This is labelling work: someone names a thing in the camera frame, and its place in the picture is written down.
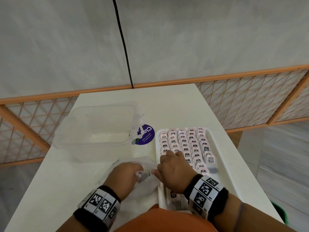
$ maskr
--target hand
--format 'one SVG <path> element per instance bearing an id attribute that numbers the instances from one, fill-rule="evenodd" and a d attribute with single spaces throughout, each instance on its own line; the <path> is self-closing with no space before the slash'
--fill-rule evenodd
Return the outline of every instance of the hand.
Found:
<path id="1" fill-rule="evenodd" d="M 109 174 L 103 185 L 111 188 L 123 201 L 133 191 L 134 185 L 138 181 L 138 176 L 135 176 L 135 173 L 143 170 L 140 164 L 119 164 Z"/>
<path id="2" fill-rule="evenodd" d="M 151 173 L 177 194 L 183 194 L 194 176 L 197 175 L 181 151 L 176 154 L 167 151 L 166 155 L 160 157 L 158 169 L 152 170 Z"/>

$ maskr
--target purple sticker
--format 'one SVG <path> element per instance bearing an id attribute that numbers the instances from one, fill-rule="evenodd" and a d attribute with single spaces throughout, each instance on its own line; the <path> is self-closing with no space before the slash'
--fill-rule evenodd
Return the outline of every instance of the purple sticker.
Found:
<path id="1" fill-rule="evenodd" d="M 135 140 L 135 144 L 137 144 L 137 145 L 148 144 L 155 137 L 155 131 L 154 131 L 153 127 L 151 127 L 149 125 L 143 125 L 142 127 L 143 127 L 143 130 L 144 130 L 144 135 L 141 138 L 137 138 Z M 141 129 L 139 128 L 137 135 L 140 135 L 140 134 L 141 134 Z"/>

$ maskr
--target wristband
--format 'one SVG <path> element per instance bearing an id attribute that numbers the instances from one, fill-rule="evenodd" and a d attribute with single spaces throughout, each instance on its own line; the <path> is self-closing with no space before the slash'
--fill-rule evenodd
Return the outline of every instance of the wristband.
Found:
<path id="1" fill-rule="evenodd" d="M 91 232 L 97 231 L 98 228 L 107 231 L 119 209 L 120 199 L 116 193 L 107 186 L 100 186 L 79 203 L 73 215 Z"/>
<path id="2" fill-rule="evenodd" d="M 189 210 L 209 222 L 223 212 L 228 199 L 228 190 L 211 177 L 198 174 L 185 189 L 184 195 L 189 200 Z"/>

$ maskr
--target black cable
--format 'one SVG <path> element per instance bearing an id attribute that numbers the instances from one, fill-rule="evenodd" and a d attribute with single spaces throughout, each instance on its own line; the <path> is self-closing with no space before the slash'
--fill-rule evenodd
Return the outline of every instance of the black cable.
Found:
<path id="1" fill-rule="evenodd" d="M 126 55 L 126 60 L 127 60 L 127 66 L 128 66 L 128 71 L 129 71 L 130 82 L 131 82 L 132 89 L 134 89 L 133 82 L 132 82 L 132 77 L 131 77 L 130 66 L 129 66 L 129 59 L 128 59 L 126 43 L 125 43 L 125 39 L 123 38 L 123 34 L 122 34 L 122 29 L 121 29 L 121 24 L 120 24 L 120 19 L 119 19 L 119 14 L 118 14 L 118 8 L 117 8 L 116 0 L 113 0 L 113 3 L 114 3 L 114 7 L 115 7 L 115 12 L 116 12 L 118 27 L 119 27 L 119 31 L 120 31 L 120 35 L 121 35 L 121 39 L 122 39 L 122 43 L 123 43 L 123 48 L 125 50 L 125 55 Z"/>

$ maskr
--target white plastic bag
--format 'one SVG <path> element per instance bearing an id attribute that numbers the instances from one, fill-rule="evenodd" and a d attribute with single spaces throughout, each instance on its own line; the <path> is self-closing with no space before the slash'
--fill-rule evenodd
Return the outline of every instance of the white plastic bag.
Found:
<path id="1" fill-rule="evenodd" d="M 104 175 L 98 181 L 98 185 L 100 186 L 104 183 L 107 176 L 111 173 L 114 167 L 121 163 L 127 162 L 141 164 L 141 166 L 144 168 L 144 172 L 149 172 L 150 175 L 141 183 L 136 183 L 133 191 L 128 195 L 126 200 L 143 198 L 151 195 L 155 188 L 159 185 L 160 181 L 156 178 L 155 175 L 151 173 L 152 169 L 157 169 L 157 164 L 147 156 L 118 160 L 117 162 L 113 163 L 112 166 L 104 173 Z"/>

